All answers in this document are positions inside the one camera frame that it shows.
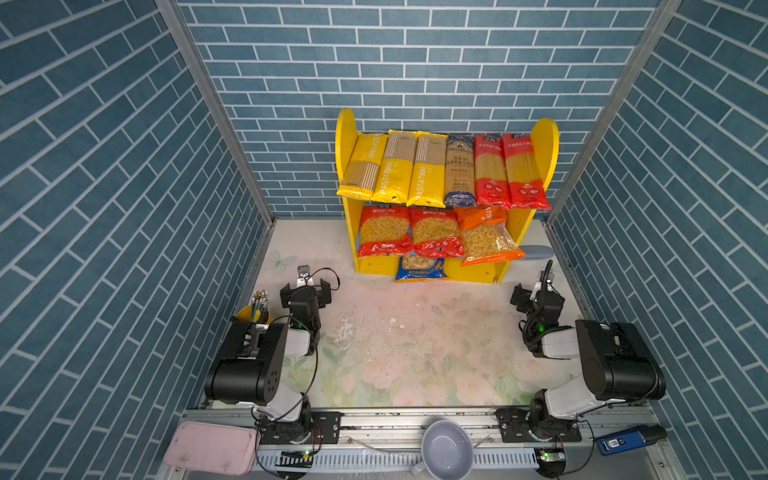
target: pasta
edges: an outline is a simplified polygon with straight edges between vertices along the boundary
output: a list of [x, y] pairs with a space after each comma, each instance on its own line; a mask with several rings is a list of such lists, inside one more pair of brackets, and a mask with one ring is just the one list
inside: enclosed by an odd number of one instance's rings
[[445, 154], [445, 205], [475, 206], [475, 149], [472, 135], [450, 134]]
[[457, 207], [465, 260], [462, 265], [508, 262], [525, 257], [505, 227], [500, 207]]
[[413, 251], [405, 207], [365, 207], [360, 220], [358, 257], [405, 255]]
[[504, 134], [502, 143], [507, 163], [510, 204], [518, 208], [551, 210], [544, 182], [538, 173], [531, 138]]
[[426, 282], [430, 280], [447, 280], [443, 271], [445, 260], [424, 258], [418, 255], [405, 255], [400, 259], [400, 265], [395, 275], [395, 283]]
[[455, 212], [417, 207], [409, 208], [409, 212], [414, 249], [418, 255], [428, 258], [464, 256]]
[[385, 204], [404, 204], [408, 200], [415, 156], [416, 134], [390, 130], [371, 200]]
[[498, 137], [475, 137], [475, 194], [478, 205], [511, 208], [502, 140]]
[[360, 134], [357, 137], [355, 150], [336, 195], [359, 200], [370, 199], [379, 176], [387, 137], [387, 134]]
[[421, 134], [406, 205], [445, 208], [445, 146], [448, 135]]

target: blue brick wall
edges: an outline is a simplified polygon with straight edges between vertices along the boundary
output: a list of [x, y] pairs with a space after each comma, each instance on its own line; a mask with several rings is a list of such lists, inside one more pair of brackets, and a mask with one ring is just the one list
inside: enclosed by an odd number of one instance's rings
[[342, 107], [365, 131], [530, 131], [554, 118], [553, 197], [657, 0], [180, 3], [285, 217], [342, 214], [333, 156]]
[[554, 231], [601, 320], [636, 322], [689, 478], [765, 478], [768, 2], [683, 0]]
[[0, 478], [144, 478], [264, 230], [153, 0], [0, 2]]

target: macaroni package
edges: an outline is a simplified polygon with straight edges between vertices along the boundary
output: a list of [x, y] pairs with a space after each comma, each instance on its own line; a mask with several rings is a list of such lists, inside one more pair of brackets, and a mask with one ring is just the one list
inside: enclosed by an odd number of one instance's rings
[[387, 134], [358, 135], [355, 150], [336, 195], [359, 200], [371, 198], [376, 178], [379, 176], [387, 137]]
[[459, 258], [464, 256], [458, 220], [452, 210], [430, 210], [411, 207], [413, 247], [427, 258]]
[[406, 205], [445, 208], [445, 146], [448, 135], [419, 135]]
[[531, 138], [504, 134], [502, 143], [507, 162], [510, 204], [517, 208], [551, 210], [544, 182], [538, 174]]
[[405, 255], [400, 258], [400, 265], [395, 275], [396, 283], [429, 282], [430, 280], [447, 280], [442, 258], [424, 258], [418, 255]]
[[385, 204], [404, 204], [408, 200], [416, 138], [415, 132], [389, 131], [389, 141], [371, 200]]
[[405, 207], [365, 207], [360, 219], [358, 257], [405, 255], [413, 251], [411, 226]]
[[475, 206], [475, 149], [473, 136], [448, 135], [445, 154], [445, 205]]
[[507, 213], [500, 207], [457, 207], [455, 211], [466, 255], [462, 265], [508, 262], [525, 257], [507, 231]]
[[492, 135], [475, 137], [475, 195], [478, 205], [498, 205], [509, 210], [507, 169], [502, 158], [502, 140]]

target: orange pasta package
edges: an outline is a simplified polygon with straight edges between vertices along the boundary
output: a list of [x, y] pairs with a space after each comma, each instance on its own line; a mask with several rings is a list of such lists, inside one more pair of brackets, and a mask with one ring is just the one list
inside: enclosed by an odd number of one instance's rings
[[478, 205], [509, 210], [509, 184], [502, 157], [502, 140], [493, 135], [475, 137], [475, 196]]
[[464, 256], [458, 220], [453, 210], [410, 207], [411, 233], [416, 253], [425, 258]]
[[462, 265], [508, 262], [525, 257], [505, 226], [507, 212], [500, 207], [456, 207], [465, 259]]
[[360, 219], [357, 257], [405, 255], [413, 251], [408, 234], [411, 217], [406, 207], [365, 207]]
[[507, 164], [511, 206], [551, 210], [552, 207], [549, 206], [547, 192], [544, 189], [544, 181], [538, 173], [531, 138], [504, 134], [502, 143]]

